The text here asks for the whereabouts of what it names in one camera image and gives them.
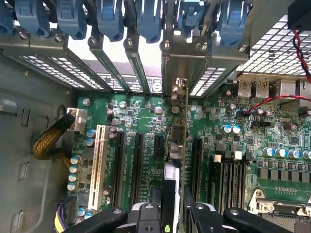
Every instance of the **pci express slot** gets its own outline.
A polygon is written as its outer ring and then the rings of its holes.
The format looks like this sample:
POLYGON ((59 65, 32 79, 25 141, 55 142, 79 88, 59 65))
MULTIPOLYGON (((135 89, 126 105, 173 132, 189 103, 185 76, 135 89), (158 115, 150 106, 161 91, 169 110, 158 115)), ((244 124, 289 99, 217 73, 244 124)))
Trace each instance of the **pci express slot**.
POLYGON ((154 145, 154 158, 162 159, 164 149, 164 136, 155 135, 155 145, 154 145))
POLYGON ((221 164, 219 213, 225 209, 244 207, 246 163, 225 161, 221 164))
POLYGON ((130 206, 133 206, 135 203, 138 203, 140 198, 144 142, 145 142, 144 134, 137 133, 135 136, 135 146, 134 146, 130 206))
POLYGON ((115 157, 114 157, 114 171, 112 175, 112 195, 111 195, 112 206, 122 206, 125 147, 126 147, 125 133, 117 132, 115 157))
POLYGON ((93 167, 88 198, 88 209, 98 210, 102 204, 104 175, 106 168, 108 128, 97 125, 93 154, 93 167))
POLYGON ((198 202, 200 191, 200 172, 201 172, 201 158, 202 158, 203 140, 194 138, 191 151, 191 170, 190 170, 190 185, 192 196, 198 202))

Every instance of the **green circuit board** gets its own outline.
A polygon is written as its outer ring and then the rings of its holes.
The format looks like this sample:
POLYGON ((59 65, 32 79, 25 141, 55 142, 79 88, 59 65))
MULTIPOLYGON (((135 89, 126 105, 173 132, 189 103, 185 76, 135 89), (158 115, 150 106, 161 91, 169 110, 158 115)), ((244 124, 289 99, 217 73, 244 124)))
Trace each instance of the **green circuit board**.
MULTIPOLYGON (((299 118, 296 111, 280 110, 278 103, 264 105, 264 110, 272 111, 271 117, 235 117, 235 112, 226 111, 226 107, 235 103, 237 109, 246 110, 254 103, 260 102, 262 99, 247 99, 247 98, 222 98, 219 96, 208 97, 205 100, 189 100, 188 104, 188 132, 187 148, 186 148, 186 184, 190 185, 192 177, 191 173, 191 150, 194 138, 203 140, 202 160, 199 166, 198 191, 195 194, 197 202, 207 202, 213 205, 218 205, 221 202, 218 196, 220 187, 213 184, 215 181, 210 179, 210 159, 216 153, 215 143, 223 143, 229 148, 229 145, 240 145, 242 154, 252 152, 253 160, 246 165, 245 184, 244 184, 244 204, 247 205, 256 188, 261 188, 266 198, 274 200, 297 201, 305 203, 311 195, 310 183, 292 182, 271 179, 261 179, 258 177, 258 161, 262 161, 262 167, 267 169, 288 170, 287 164, 292 163, 291 170, 299 172, 311 172, 307 161, 303 158, 290 159, 277 158, 276 156, 265 157, 262 150, 266 147, 289 150, 305 151, 310 149, 311 119, 299 118), (291 123, 298 126, 297 131, 283 130, 284 123, 278 121, 280 117, 291 119, 291 123), (252 121, 261 120, 272 122, 275 124, 273 128, 251 128, 252 121), (239 134, 222 132, 223 125, 239 126, 241 132, 239 134), (282 167, 277 167, 278 163, 283 164, 282 167)), ((155 134, 166 137, 167 130, 176 124, 181 124, 182 114, 173 113, 170 98, 164 97, 147 97, 147 96, 130 96, 122 94, 107 94, 85 92, 79 97, 78 108, 87 110, 86 131, 95 129, 96 125, 110 124, 107 122, 107 109, 112 105, 113 111, 116 113, 116 118, 119 120, 119 129, 126 133, 126 149, 125 149, 125 167, 123 173, 124 188, 122 190, 122 207, 130 210, 130 190, 132 184, 133 169, 133 154, 135 144, 135 134, 143 133, 145 135, 144 153, 143 153, 143 168, 140 188, 140 201, 148 201, 152 186, 161 186, 163 179, 163 160, 153 158, 154 136, 155 134), (85 107, 83 100, 90 99, 90 105, 85 107), (121 109, 119 103, 125 101, 126 109, 121 109), (150 106, 162 108, 161 114, 156 114, 150 111, 150 106)), ((73 154, 82 156, 82 164, 84 164, 84 147, 85 134, 75 134, 73 154)), ((115 156, 115 141, 110 140, 107 149, 107 162, 104 186, 112 185, 115 156)), ((80 171, 79 187, 76 195, 79 193, 87 193, 89 191, 90 174, 92 166, 91 162, 82 166, 80 171)), ((106 209, 111 206, 110 197, 104 197, 102 200, 101 209, 106 209)))

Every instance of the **white pci slot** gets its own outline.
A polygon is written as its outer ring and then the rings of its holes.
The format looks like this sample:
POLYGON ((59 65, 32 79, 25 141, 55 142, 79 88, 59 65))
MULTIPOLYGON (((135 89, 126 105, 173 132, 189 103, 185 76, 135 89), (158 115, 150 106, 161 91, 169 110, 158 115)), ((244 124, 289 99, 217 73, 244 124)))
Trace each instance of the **white pci slot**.
POLYGON ((91 186, 88 198, 88 209, 98 210, 102 204, 103 183, 105 176, 108 126, 97 125, 94 145, 91 186))

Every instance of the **motherboard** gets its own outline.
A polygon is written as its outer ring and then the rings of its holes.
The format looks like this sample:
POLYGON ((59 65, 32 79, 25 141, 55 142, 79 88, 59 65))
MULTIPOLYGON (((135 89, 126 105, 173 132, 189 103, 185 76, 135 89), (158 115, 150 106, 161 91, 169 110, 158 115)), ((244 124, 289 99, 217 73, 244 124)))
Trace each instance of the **motherboard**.
POLYGON ((75 224, 111 206, 130 211, 150 201, 152 188, 163 186, 165 163, 173 162, 196 202, 220 214, 239 207, 289 223, 292 232, 310 227, 311 118, 281 110, 277 101, 244 114, 263 99, 236 97, 232 89, 222 86, 187 106, 165 97, 83 93, 78 109, 87 112, 85 131, 75 132, 69 169, 75 224), (98 161, 97 150, 104 155, 98 161))

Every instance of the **blue retention clip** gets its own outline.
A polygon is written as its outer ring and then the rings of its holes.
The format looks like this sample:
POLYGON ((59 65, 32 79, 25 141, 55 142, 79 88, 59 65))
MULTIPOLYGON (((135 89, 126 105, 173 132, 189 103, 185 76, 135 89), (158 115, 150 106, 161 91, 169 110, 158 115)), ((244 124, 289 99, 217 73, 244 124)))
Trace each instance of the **blue retention clip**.
POLYGON ((221 45, 226 47, 239 46, 245 29, 247 4, 242 0, 231 0, 228 15, 228 2, 223 2, 219 18, 219 35, 221 45))
POLYGON ((0 34, 12 35, 14 31, 13 13, 3 0, 0 1, 0 34))
POLYGON ((57 21, 60 30, 74 40, 86 37, 86 15, 82 0, 57 0, 57 21))
POLYGON ((49 16, 43 6, 43 1, 16 0, 15 13, 22 28, 42 38, 49 36, 49 16))
POLYGON ((96 4, 98 29, 101 34, 107 36, 111 42, 121 41, 124 35, 122 0, 97 0, 96 4))
POLYGON ((179 5, 178 28, 184 37, 189 37, 193 29, 199 29, 207 3, 200 0, 181 1, 179 5))
POLYGON ((142 1, 136 1, 137 31, 148 44, 156 43, 161 38, 161 0, 157 1, 154 15, 155 0, 145 0, 142 12, 142 1))

